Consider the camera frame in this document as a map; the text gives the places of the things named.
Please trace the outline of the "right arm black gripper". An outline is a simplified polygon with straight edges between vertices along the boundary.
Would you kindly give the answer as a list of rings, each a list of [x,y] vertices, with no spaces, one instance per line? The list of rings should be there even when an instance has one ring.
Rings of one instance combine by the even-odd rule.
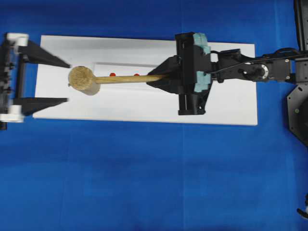
[[[146,82],[153,88],[179,95],[180,116],[205,114],[205,105],[212,86],[211,48],[203,33],[182,33],[175,36],[177,55],[164,60],[148,75],[159,79]],[[177,76],[161,76],[179,73]]]

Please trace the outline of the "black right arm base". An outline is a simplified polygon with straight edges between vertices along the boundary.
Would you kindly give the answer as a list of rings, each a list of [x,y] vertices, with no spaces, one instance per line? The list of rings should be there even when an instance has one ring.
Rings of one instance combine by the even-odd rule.
[[[296,87],[287,96],[289,130],[308,145],[308,2],[294,1],[296,35],[305,57],[295,59],[293,82]]]

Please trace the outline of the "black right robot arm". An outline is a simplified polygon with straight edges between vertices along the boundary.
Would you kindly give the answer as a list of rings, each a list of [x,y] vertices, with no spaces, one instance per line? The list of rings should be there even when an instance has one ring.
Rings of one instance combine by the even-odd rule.
[[[308,52],[282,48],[260,57],[248,57],[240,49],[213,51],[203,33],[175,36],[176,55],[149,72],[163,78],[148,85],[179,97],[180,116],[203,115],[214,81],[282,81],[307,84]]]

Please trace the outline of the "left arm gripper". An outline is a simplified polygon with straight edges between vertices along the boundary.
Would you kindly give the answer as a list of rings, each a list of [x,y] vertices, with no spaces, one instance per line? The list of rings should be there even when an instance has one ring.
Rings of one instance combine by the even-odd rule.
[[[22,123],[24,117],[57,106],[68,98],[22,98],[25,62],[63,68],[71,65],[28,40],[23,33],[6,33],[0,43],[0,121]]]

